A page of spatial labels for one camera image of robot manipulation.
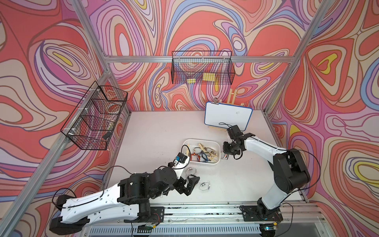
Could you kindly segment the black smart watch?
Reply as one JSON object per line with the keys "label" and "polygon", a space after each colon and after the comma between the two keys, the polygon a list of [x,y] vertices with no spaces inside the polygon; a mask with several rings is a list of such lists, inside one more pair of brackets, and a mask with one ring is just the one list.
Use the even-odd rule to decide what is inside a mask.
{"label": "black smart watch", "polygon": [[196,176],[196,175],[189,175],[187,177],[189,183],[198,183],[199,180],[200,180],[200,177]]}

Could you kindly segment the white pink strap watch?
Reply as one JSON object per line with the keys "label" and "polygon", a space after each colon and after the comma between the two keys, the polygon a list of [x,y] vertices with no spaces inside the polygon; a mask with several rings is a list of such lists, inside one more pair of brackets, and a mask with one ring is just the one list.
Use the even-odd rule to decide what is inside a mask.
{"label": "white pink strap watch", "polygon": [[187,176],[190,176],[190,175],[196,175],[197,174],[197,170],[196,168],[194,167],[189,167],[187,170],[186,170],[186,175]]}

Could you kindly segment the beige strap watch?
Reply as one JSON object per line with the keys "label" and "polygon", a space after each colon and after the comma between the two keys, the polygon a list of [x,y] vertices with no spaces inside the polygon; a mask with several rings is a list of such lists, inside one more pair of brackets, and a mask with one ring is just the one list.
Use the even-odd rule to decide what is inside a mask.
{"label": "beige strap watch", "polygon": [[203,153],[208,153],[207,147],[203,146],[201,143],[198,143],[198,146],[202,150]]}

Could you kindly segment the red translucent watch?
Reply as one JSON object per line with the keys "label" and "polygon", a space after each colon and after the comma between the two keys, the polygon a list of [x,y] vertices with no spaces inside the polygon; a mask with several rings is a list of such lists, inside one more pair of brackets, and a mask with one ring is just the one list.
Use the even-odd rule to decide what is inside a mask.
{"label": "red translucent watch", "polygon": [[195,152],[191,153],[190,154],[190,161],[192,161],[192,162],[201,162],[201,156],[200,156],[200,154],[199,153],[195,153]]}

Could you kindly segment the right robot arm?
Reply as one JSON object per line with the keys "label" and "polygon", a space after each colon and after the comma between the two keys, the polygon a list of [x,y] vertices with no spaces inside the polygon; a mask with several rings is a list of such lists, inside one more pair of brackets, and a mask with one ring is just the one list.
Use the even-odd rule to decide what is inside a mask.
{"label": "right robot arm", "polygon": [[267,160],[273,171],[273,186],[257,201],[257,213],[261,219],[267,219],[295,189],[311,181],[299,150],[271,145],[252,133],[244,134],[237,125],[229,126],[227,133],[231,142],[224,142],[224,154],[239,155],[240,159],[245,151],[253,152]]}

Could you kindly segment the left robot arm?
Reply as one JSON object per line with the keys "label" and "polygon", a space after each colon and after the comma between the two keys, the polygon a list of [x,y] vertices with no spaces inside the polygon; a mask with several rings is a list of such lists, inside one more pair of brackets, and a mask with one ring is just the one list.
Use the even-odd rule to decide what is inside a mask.
{"label": "left robot arm", "polygon": [[151,199],[168,195],[172,190],[189,196],[200,178],[177,175],[170,167],[153,173],[136,173],[104,190],[85,196],[61,195],[55,206],[61,212],[49,224],[54,234],[64,236],[84,227],[111,220],[158,225],[164,220],[164,207],[152,207]]}

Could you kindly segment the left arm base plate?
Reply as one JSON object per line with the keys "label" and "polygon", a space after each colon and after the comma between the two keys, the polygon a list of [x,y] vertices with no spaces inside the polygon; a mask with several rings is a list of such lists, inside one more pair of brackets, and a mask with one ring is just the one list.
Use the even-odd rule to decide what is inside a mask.
{"label": "left arm base plate", "polygon": [[124,223],[161,223],[164,221],[165,208],[163,206],[153,206],[150,211],[138,215],[135,220],[123,220]]}

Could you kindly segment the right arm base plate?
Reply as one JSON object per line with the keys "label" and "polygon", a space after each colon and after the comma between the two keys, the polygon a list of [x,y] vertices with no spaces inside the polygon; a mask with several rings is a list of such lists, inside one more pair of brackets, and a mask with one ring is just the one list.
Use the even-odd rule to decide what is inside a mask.
{"label": "right arm base plate", "polygon": [[279,207],[268,210],[263,205],[240,205],[239,210],[242,212],[245,222],[268,221],[280,223],[283,221]]}

